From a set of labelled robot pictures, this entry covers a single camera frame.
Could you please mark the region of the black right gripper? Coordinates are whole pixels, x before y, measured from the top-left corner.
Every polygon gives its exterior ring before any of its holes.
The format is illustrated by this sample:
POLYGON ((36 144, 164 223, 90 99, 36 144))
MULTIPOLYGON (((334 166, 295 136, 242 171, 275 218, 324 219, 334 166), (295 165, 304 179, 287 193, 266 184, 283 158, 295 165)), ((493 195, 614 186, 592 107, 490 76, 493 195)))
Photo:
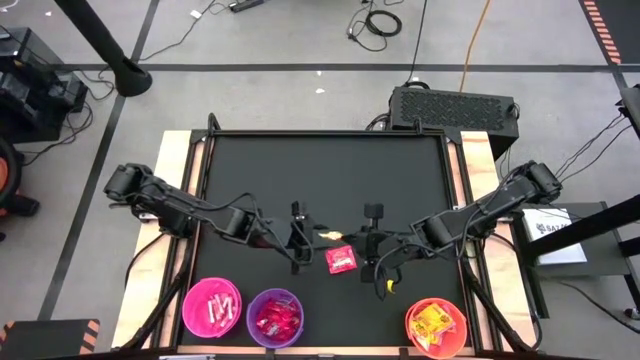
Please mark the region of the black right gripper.
POLYGON ((366 203, 364 216, 368 220, 366 225, 340 237, 345 244, 357 249, 357 255, 363 260, 360 280, 371 284, 400 284, 403 280, 400 266, 414 258, 410 246, 416 243, 416 236, 381 229, 379 221, 384 216, 381 203, 366 203))

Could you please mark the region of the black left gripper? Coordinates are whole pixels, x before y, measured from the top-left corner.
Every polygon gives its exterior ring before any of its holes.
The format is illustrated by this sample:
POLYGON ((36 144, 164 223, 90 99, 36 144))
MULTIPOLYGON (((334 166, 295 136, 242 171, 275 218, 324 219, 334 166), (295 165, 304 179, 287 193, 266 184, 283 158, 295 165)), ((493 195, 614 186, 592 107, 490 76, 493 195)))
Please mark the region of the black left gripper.
POLYGON ((313 263, 314 244, 332 244, 333 240, 320 234, 332 235, 333 230, 324 225, 315 225, 314 230, 319 234, 313 235, 313 221, 306 212, 304 203, 294 201, 291 204, 291 220, 289 222, 278 218, 265 218, 259 213, 259 229, 262 235, 262 245, 271 248, 289 260, 290 273, 298 275, 304 267, 313 263))

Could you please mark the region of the yellow Sour Patch pack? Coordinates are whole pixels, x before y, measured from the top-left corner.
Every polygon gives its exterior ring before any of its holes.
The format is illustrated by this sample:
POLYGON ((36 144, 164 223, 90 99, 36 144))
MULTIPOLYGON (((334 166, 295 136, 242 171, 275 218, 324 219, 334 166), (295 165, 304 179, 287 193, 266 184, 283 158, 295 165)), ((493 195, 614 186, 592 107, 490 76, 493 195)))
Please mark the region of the yellow Sour Patch pack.
POLYGON ((410 327, 410 333, 413 340, 423 350, 427 351, 430 347, 430 341, 429 341, 430 333, 419 322, 411 321, 409 327, 410 327))
POLYGON ((432 303, 415 314, 412 321, 421 323, 430 334, 441 334, 454 319, 438 304, 432 303))

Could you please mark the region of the purple plastic bucket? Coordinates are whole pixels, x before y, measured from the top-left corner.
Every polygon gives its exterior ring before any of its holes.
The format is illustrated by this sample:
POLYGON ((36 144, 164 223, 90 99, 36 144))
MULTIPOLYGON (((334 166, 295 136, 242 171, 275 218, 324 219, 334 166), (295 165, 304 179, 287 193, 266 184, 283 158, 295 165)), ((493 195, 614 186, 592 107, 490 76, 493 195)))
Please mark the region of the purple plastic bucket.
POLYGON ((303 306, 299 301, 299 299, 293 293, 282 288, 271 288, 259 293, 253 299, 253 301, 248 305, 246 310, 246 325, 247 325, 247 329, 249 331, 250 336, 253 338, 255 342, 257 342, 261 346, 265 348, 270 348, 270 349, 285 348, 294 344, 298 340, 298 338, 302 335, 303 328, 304 328, 304 320, 305 320, 305 317, 304 317, 303 306), (287 341, 270 340, 266 338, 264 335, 262 335, 260 333, 260 330, 256 327, 256 320, 258 315, 261 313, 261 308, 270 299, 275 299, 280 301, 283 304, 283 306, 286 306, 290 302, 295 302, 300 307, 300 310, 301 310, 300 326, 298 330, 295 332, 295 334, 293 335, 293 337, 287 341))

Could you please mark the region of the pink plastic bucket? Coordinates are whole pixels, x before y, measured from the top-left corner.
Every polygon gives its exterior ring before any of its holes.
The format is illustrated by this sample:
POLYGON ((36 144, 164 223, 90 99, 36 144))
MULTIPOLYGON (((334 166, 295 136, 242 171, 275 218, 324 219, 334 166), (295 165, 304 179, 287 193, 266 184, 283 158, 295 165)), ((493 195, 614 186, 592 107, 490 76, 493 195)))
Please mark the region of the pink plastic bucket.
POLYGON ((220 338, 229 332, 239 321, 242 313, 242 298, 237 287, 225 278, 211 277, 205 278, 195 284, 185 296, 182 304, 182 320, 186 328, 200 338, 220 338), (207 301, 216 295, 227 294, 234 300, 235 315, 232 320, 227 317, 218 319, 216 323, 210 324, 207 301))

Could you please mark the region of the orange plastic bucket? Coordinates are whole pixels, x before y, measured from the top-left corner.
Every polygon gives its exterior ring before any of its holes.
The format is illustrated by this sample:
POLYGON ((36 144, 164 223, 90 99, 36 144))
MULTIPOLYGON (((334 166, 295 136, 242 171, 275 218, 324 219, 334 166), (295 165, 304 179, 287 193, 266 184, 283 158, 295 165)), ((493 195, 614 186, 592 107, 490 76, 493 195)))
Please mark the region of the orange plastic bucket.
POLYGON ((467 341, 467 320, 464 314, 451 302, 441 298, 426 298, 413 304, 405 315, 405 330, 409 340, 424 355, 435 359, 448 359, 456 356, 466 345, 467 341), (431 346, 427 351, 423 350, 412 338, 410 333, 410 322, 413 316, 426 308, 428 305, 436 303, 448 312, 456 322, 456 333, 442 332, 442 343, 440 346, 431 346))

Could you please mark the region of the black computer case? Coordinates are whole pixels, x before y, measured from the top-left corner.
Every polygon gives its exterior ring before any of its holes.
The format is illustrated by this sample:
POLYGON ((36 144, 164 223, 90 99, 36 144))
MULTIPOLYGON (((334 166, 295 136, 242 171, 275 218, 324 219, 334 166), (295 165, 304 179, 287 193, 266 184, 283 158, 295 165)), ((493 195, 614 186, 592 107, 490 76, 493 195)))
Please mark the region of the black computer case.
POLYGON ((519 138, 519 116, 511 97, 402 86, 390 97, 386 127, 441 130, 457 144, 465 131, 484 131, 497 159, 519 138))

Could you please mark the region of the black power strip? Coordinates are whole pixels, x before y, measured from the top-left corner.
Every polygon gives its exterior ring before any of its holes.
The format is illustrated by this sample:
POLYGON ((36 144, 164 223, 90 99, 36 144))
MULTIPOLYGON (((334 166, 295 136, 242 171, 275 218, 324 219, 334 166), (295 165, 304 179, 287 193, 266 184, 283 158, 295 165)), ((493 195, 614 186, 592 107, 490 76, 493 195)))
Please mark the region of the black power strip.
POLYGON ((228 8, 233 13, 238 13, 262 5, 264 2, 265 0, 236 0, 230 3, 228 8))

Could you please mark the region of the black side table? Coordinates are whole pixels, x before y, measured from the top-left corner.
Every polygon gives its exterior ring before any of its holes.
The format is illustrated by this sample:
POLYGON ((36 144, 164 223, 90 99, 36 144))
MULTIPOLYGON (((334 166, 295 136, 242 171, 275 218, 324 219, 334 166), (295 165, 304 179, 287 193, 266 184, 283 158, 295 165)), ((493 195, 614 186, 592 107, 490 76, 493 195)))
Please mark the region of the black side table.
POLYGON ((549 204, 542 207, 525 205, 513 213, 511 235, 514 238, 516 253, 518 254, 525 291, 533 305, 536 315, 547 318, 549 316, 540 282, 543 279, 554 280, 561 277, 604 277, 622 276, 633 298, 635 308, 640 310, 640 277, 635 275, 630 258, 640 255, 640 237, 621 240, 618 229, 584 240, 578 244, 583 257, 578 262, 546 263, 525 254, 525 247, 533 242, 528 227, 525 224, 524 212, 539 211, 554 219, 567 220, 569 225, 576 223, 604 209, 610 208, 604 202, 599 203, 566 203, 557 206, 549 204))

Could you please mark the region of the black slanted beam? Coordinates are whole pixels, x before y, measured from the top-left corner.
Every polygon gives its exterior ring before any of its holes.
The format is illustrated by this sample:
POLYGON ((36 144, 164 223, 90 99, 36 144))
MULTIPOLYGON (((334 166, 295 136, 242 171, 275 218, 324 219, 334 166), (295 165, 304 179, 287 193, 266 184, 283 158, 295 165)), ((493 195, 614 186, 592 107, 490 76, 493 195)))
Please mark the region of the black slanted beam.
POLYGON ((535 240, 525 247, 524 252, 537 258, 637 220, 640 220, 640 194, 535 240))

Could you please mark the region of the black round pole stand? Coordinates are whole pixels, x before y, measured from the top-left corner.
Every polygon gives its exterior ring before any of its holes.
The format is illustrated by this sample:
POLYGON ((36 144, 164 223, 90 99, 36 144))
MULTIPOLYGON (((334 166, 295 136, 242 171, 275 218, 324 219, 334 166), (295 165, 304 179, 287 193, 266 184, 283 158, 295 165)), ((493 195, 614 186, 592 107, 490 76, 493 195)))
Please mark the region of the black round pole stand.
POLYGON ((151 87, 151 75, 124 54, 87 0, 54 0, 54 2, 111 68, 119 95, 138 96, 151 87))

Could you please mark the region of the black orange striped floor mat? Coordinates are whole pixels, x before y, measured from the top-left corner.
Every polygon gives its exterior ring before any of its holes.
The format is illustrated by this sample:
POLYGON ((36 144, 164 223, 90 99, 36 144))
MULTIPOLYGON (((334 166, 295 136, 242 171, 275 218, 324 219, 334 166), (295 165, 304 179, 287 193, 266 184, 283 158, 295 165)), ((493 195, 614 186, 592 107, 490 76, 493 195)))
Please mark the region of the black orange striped floor mat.
POLYGON ((640 66, 640 0, 578 0, 606 60, 640 66))
POLYGON ((0 328, 0 360, 42 360, 92 354, 98 319, 10 321, 0 328))

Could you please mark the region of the orange black machine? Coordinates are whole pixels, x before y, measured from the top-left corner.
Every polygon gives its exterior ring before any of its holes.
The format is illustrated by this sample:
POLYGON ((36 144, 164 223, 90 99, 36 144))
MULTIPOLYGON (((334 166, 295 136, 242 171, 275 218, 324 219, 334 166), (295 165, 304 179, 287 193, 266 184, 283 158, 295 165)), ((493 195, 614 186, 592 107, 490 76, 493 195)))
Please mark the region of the orange black machine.
POLYGON ((24 155, 0 136, 0 218, 6 215, 34 216, 40 203, 19 191, 24 155))

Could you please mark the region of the black equipment rack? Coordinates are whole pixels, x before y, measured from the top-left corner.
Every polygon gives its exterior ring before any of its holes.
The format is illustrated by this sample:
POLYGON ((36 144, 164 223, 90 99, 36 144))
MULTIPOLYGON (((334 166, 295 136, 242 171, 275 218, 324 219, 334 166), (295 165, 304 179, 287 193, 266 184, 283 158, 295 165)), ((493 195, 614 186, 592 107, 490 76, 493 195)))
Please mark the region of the black equipment rack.
POLYGON ((53 141, 88 87, 28 27, 0 26, 0 135, 13 143, 53 141))

